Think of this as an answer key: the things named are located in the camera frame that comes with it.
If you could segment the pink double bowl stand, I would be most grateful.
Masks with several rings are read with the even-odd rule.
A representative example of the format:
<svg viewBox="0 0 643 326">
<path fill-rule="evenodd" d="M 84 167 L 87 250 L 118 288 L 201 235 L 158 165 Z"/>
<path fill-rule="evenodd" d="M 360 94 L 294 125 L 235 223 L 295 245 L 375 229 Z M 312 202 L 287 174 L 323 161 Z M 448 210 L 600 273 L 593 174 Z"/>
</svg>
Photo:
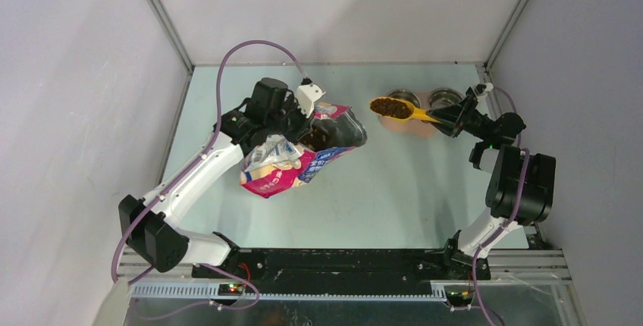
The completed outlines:
<svg viewBox="0 0 643 326">
<path fill-rule="evenodd" d="M 422 106 L 420 108 L 430 110 L 427 103 L 428 94 L 430 92 L 414 92 L 421 100 Z M 434 136 L 438 130 L 430 122 L 419 120 L 410 120 L 406 122 L 395 121 L 390 118 L 379 116 L 378 121 L 387 130 L 393 133 L 412 134 L 417 137 L 428 139 Z"/>
</svg>

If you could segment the yellow plastic scoop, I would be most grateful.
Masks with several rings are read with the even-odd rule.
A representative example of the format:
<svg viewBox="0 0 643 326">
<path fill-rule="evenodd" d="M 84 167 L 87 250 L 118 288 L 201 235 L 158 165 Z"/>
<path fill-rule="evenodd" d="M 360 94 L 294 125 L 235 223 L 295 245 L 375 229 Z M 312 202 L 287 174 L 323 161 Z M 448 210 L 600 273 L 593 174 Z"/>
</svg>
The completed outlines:
<svg viewBox="0 0 643 326">
<path fill-rule="evenodd" d="M 389 96 L 376 97 L 369 103 L 369 108 L 377 115 L 399 122 L 420 120 L 430 123 L 440 123 L 427 110 L 414 106 L 413 103 Z"/>
</svg>

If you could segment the colourful pet food bag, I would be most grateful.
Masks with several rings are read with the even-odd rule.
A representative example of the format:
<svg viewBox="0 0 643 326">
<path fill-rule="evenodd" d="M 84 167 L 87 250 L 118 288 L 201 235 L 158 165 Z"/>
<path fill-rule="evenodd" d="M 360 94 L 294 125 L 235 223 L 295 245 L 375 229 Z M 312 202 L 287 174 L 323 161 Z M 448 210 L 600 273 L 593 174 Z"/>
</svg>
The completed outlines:
<svg viewBox="0 0 643 326">
<path fill-rule="evenodd" d="M 367 140 L 364 126 L 348 106 L 317 104 L 311 125 L 297 143 L 274 134 L 255 147 L 243 160 L 240 185 L 267 199 L 309 183 L 325 165 Z"/>
</svg>

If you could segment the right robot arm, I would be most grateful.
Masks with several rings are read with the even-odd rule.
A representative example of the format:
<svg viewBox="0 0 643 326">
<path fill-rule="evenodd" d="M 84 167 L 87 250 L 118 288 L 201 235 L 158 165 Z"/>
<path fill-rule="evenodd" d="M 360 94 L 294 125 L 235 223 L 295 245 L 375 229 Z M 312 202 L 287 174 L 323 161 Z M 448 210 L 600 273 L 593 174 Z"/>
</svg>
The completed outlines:
<svg viewBox="0 0 643 326">
<path fill-rule="evenodd" d="M 467 95 L 453 105 L 428 112 L 433 125 L 449 137 L 466 132 L 478 138 L 469 162 L 474 169 L 491 175 L 481 214 L 448 239 L 439 252 L 441 269 L 452 279 L 478 274 L 481 261 L 500 240 L 544 221 L 554 200 L 556 159 L 517 146 L 526 128 L 517 113 L 492 119 L 477 105 L 477 98 Z"/>
</svg>

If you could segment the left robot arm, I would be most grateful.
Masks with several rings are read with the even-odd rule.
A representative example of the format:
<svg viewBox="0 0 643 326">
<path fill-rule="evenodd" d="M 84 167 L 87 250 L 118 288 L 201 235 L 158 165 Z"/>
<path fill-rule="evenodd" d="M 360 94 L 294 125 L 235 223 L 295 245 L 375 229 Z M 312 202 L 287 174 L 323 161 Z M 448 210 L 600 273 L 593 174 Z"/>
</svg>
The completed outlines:
<svg viewBox="0 0 643 326">
<path fill-rule="evenodd" d="M 178 265 L 205 263 L 220 277 L 232 277 L 239 256 L 222 236 L 181 228 L 192 205 L 226 171 L 241 163 L 270 136 L 295 142 L 310 132 L 316 103 L 324 91 L 309 78 L 294 90 L 262 78 L 236 108 L 217 119 L 202 147 L 166 181 L 138 199 L 118 205 L 121 246 L 129 246 L 149 266 L 166 273 Z"/>
</svg>

